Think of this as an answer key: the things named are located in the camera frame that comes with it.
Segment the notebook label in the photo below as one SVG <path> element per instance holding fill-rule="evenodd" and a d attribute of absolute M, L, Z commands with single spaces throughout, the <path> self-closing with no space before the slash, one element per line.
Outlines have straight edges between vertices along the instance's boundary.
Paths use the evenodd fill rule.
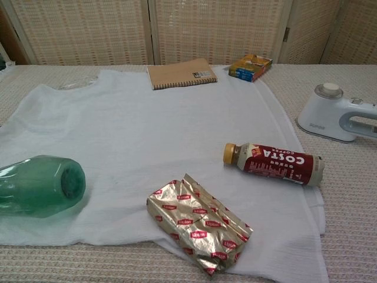
<path fill-rule="evenodd" d="M 205 78 L 205 77 L 210 77 L 211 72 L 210 71 L 203 71 L 203 72 L 196 72 L 193 73 L 194 78 Z"/>

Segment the gold foil packet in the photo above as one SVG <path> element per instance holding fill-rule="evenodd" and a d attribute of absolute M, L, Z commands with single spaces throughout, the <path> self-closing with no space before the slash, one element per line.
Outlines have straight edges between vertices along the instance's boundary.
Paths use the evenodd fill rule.
<path fill-rule="evenodd" d="M 152 193 L 147 209 L 210 276 L 236 263 L 253 232 L 187 174 Z"/>

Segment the transparent plastic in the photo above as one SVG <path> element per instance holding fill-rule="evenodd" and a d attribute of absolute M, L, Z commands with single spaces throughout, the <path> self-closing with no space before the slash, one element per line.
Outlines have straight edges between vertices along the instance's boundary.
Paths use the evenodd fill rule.
<path fill-rule="evenodd" d="M 74 206 L 84 192 L 84 171 L 72 159 L 40 155 L 0 168 L 0 216 L 48 217 Z"/>

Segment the costa coffee bottle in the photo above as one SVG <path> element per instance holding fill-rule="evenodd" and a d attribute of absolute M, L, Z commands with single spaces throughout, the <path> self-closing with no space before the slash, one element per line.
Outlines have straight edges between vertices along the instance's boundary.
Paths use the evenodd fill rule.
<path fill-rule="evenodd" d="M 252 143 L 242 146 L 227 143 L 223 161 L 245 172 L 309 186 L 319 185 L 325 168 L 319 156 Z"/>

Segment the notebook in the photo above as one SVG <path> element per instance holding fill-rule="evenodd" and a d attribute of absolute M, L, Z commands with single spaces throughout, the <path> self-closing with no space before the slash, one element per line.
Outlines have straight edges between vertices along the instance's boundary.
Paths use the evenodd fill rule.
<path fill-rule="evenodd" d="M 217 81 L 216 75 L 204 58 L 170 65 L 148 66 L 148 73 L 154 90 Z"/>

